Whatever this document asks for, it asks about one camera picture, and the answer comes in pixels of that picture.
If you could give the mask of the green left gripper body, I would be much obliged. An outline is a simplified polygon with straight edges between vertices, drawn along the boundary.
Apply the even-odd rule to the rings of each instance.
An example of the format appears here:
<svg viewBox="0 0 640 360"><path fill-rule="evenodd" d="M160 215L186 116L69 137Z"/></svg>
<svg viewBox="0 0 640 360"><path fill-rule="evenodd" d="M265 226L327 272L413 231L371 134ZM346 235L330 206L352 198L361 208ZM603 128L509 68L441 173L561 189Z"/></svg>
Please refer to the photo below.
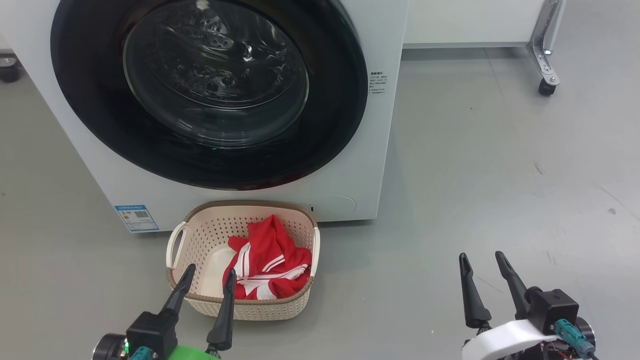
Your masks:
<svg viewBox="0 0 640 360"><path fill-rule="evenodd" d="M232 346L225 345L221 348L207 348L202 350L192 346L178 345L167 358L168 360L221 360L222 352L228 351Z"/></svg>

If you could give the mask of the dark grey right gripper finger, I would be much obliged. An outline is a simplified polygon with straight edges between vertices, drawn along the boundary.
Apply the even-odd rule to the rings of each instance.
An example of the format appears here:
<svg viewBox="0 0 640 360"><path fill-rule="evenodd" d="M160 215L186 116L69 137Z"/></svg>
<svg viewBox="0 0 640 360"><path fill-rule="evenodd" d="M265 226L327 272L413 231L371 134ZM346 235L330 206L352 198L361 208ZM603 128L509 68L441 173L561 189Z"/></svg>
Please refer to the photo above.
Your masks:
<svg viewBox="0 0 640 360"><path fill-rule="evenodd" d="M458 262L465 325L472 330L490 330L489 321L491 321L492 317L489 310L483 305L478 293L473 280L473 267L466 253L460 253Z"/></svg>
<svg viewBox="0 0 640 360"><path fill-rule="evenodd" d="M509 287L510 296L516 310L514 315L515 319L517 321L525 320L527 318L528 311L530 310L530 303L528 303L525 297L527 288L518 273L515 271L514 267L510 264L505 253L502 251L496 251L494 253L494 257L496 258L500 274L506 280Z"/></svg>

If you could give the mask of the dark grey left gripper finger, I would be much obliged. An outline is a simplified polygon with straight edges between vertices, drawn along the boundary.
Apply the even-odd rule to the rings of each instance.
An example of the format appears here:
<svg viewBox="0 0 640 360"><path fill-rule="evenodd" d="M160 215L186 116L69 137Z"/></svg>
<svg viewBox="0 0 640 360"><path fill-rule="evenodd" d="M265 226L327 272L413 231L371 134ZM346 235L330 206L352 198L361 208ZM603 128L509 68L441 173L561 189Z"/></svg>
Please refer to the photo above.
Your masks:
<svg viewBox="0 0 640 360"><path fill-rule="evenodd" d="M161 310L162 313L167 313L171 316L176 317L179 316L183 301L185 300L185 296L189 293L192 282L194 280L196 269L197 265L194 263L190 264L186 268L185 272L183 272L183 275L171 292L169 298L163 305Z"/></svg>
<svg viewBox="0 0 640 360"><path fill-rule="evenodd" d="M224 352L233 346L234 301L237 276L230 269L222 285L222 303L214 327L206 337L208 352Z"/></svg>

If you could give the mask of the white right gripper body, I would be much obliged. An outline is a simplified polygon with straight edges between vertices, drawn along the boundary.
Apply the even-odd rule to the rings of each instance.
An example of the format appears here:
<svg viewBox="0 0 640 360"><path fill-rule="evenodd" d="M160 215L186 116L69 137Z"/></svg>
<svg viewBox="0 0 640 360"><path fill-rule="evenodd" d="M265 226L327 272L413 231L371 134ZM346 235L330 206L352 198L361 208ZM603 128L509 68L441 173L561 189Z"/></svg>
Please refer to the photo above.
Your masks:
<svg viewBox="0 0 640 360"><path fill-rule="evenodd" d="M528 319L514 320L476 335L462 346L461 358L498 360L557 339L557 334L544 335Z"/></svg>

